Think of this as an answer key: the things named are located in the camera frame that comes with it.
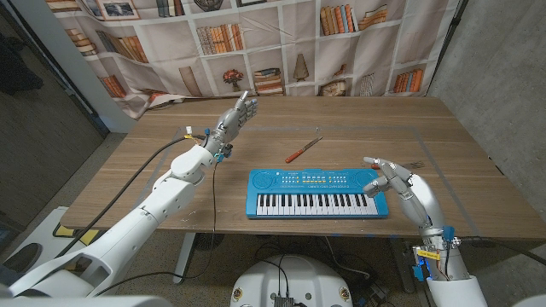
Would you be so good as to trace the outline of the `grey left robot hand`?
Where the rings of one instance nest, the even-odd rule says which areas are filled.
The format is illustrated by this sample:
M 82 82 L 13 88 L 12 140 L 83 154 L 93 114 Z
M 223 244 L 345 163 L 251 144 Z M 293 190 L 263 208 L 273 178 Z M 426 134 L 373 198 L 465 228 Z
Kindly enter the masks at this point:
M 244 124 L 254 117 L 258 109 L 256 99 L 247 99 L 248 91 L 244 91 L 235 105 L 223 113 L 218 119 L 216 127 L 207 137 L 203 147 L 211 154 L 219 153 L 228 143 L 239 134 Z

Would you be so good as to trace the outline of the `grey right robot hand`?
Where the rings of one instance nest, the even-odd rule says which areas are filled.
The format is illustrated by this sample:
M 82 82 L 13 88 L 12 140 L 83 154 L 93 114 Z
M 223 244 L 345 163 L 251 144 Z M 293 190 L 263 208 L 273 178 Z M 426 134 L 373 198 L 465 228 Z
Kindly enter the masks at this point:
M 363 161 L 377 165 L 383 173 L 363 187 L 369 198 L 389 189 L 395 191 L 400 199 L 402 212 L 418 227 L 421 235 L 427 231 L 440 231 L 446 226 L 439 201 L 422 177 L 386 159 L 364 157 Z

